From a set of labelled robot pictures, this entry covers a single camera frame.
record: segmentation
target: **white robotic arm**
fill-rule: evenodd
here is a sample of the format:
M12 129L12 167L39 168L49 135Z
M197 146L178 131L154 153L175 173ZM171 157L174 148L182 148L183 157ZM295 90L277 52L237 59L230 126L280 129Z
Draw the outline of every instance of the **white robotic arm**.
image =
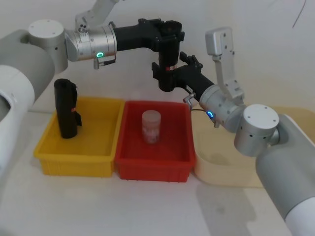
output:
M12 155L24 114L54 76L54 63L41 48L27 44L18 30L0 40L0 178Z
M219 124L236 133L234 145L256 157L256 171L293 236L315 235L315 145L296 122L261 104L246 107L235 80L232 31L206 33L208 54L216 63L219 86L209 87L201 107Z
M87 32L90 28L103 24L118 2L119 0L97 0L92 9L75 16L75 28L79 32Z

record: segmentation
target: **black cylindrical object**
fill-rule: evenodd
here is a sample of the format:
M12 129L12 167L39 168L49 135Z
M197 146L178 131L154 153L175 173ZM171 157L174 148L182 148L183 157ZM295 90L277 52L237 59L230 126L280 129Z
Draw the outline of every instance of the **black cylindrical object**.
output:
M182 24L176 21L168 21L160 25L159 31L162 38L164 38L158 54L159 66L162 70L173 70L176 68L178 61Z
M159 40L161 40L157 27L159 24L163 24L160 19L139 19L135 26L113 28L117 41L117 51L149 48L156 52Z
M172 71L160 71L160 77L158 80L158 87L163 92L171 92L176 87L176 78Z
M78 93L76 85L67 79L54 83L55 103L61 136L64 139L77 135L77 126L82 125L81 116L76 112Z

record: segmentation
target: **table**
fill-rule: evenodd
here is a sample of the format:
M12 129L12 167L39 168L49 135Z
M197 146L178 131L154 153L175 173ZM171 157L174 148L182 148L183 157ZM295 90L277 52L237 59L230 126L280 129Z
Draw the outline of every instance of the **table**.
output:
M289 236L263 189L50 177L33 150L51 114L28 113L0 183L0 236Z

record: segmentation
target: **beige plastic bin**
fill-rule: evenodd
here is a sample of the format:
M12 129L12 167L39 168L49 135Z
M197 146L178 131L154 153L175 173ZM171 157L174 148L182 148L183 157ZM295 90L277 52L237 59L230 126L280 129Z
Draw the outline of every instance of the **beige plastic bin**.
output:
M291 116L315 142L315 113L301 108L273 107ZM192 112L196 151L194 172L202 181L220 186L262 187L255 171L255 158L241 155L234 147L235 134L215 129L204 112Z

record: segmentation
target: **plastic jar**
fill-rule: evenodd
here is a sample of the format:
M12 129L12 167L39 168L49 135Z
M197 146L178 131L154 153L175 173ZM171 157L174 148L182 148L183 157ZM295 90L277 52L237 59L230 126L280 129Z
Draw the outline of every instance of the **plastic jar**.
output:
M159 140L161 114L154 110L142 114L142 136L146 143L155 144Z

